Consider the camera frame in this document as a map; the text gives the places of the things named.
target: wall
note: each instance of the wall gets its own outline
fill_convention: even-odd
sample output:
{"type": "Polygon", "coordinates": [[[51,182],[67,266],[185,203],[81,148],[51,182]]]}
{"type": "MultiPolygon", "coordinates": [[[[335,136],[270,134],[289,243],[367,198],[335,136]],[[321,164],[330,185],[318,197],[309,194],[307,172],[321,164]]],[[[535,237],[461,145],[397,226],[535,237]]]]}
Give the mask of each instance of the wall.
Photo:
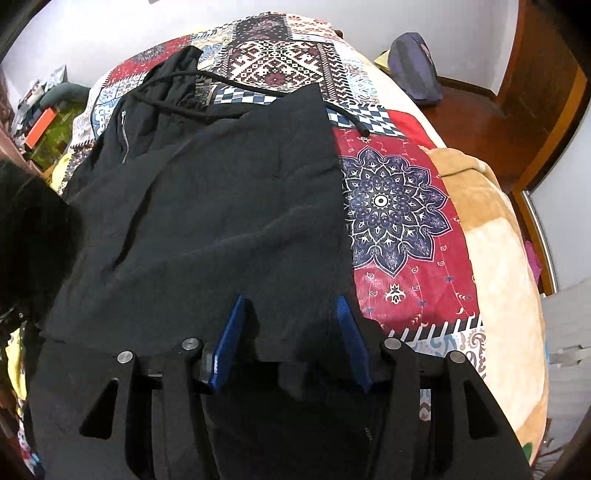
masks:
{"type": "Polygon", "coordinates": [[[531,193],[558,287],[591,277],[591,106],[547,177],[531,193]]]}
{"type": "Polygon", "coordinates": [[[418,31],[438,73],[493,89],[506,69],[518,0],[52,0],[25,28],[2,67],[19,94],[67,64],[83,85],[162,41],[264,11],[322,18],[373,60],[418,31]]]}

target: bed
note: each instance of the bed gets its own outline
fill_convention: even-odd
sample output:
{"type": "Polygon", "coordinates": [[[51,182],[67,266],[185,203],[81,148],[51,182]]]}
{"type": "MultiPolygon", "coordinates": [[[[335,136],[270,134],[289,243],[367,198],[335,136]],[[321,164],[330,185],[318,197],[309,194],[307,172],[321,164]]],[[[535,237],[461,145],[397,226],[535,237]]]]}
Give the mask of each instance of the bed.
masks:
{"type": "MultiPolygon", "coordinates": [[[[445,148],[410,98],[329,23],[267,12],[126,60],[91,88],[52,187],[63,193],[118,100],[187,45],[203,51],[200,69],[241,83],[290,92],[317,82],[325,100],[370,129],[369,138],[361,137],[347,119],[327,109],[342,162],[360,307],[416,351],[438,356],[462,351],[533,461],[546,422],[544,325],[511,203],[484,162],[445,148]]],[[[274,100],[199,79],[195,96],[202,105],[274,100]]],[[[11,374],[24,401],[18,366],[11,374]]],[[[421,393],[420,417],[430,418],[429,391],[421,393]]],[[[21,440],[24,456],[35,461],[21,440]]]]}

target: zipper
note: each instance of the zipper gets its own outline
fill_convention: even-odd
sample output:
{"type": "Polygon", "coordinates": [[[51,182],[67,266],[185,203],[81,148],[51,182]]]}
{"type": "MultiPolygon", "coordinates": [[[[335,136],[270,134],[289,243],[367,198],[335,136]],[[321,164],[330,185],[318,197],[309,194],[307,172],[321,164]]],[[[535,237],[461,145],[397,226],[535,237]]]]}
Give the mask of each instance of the zipper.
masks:
{"type": "Polygon", "coordinates": [[[121,163],[125,163],[125,159],[127,158],[127,154],[129,153],[129,140],[127,139],[127,133],[125,132],[125,110],[121,110],[121,130],[123,132],[123,139],[125,140],[125,155],[123,155],[123,160],[121,163]]]}

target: orange object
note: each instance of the orange object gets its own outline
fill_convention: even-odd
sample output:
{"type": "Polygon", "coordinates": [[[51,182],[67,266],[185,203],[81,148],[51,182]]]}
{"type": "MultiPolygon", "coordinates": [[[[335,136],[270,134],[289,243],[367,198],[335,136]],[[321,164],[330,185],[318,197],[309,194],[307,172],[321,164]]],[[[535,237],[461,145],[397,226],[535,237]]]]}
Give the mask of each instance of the orange object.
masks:
{"type": "Polygon", "coordinates": [[[55,113],[51,108],[45,110],[37,119],[35,125],[33,125],[33,128],[31,128],[31,131],[27,135],[25,139],[25,145],[29,148],[33,148],[43,135],[43,132],[47,129],[47,127],[49,127],[49,124],[53,122],[53,119],[56,116],[57,113],[55,113]]]}

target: brown hardwood floor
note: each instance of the brown hardwood floor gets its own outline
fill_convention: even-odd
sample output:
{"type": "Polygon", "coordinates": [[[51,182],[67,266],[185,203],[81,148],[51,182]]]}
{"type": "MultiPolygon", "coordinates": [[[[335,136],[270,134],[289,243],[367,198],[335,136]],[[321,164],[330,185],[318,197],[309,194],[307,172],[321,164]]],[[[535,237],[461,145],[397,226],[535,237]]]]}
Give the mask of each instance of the brown hardwood floor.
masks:
{"type": "Polygon", "coordinates": [[[508,194],[547,133],[519,109],[505,114],[482,95],[442,88],[443,100],[423,113],[448,147],[488,163],[508,194]]]}

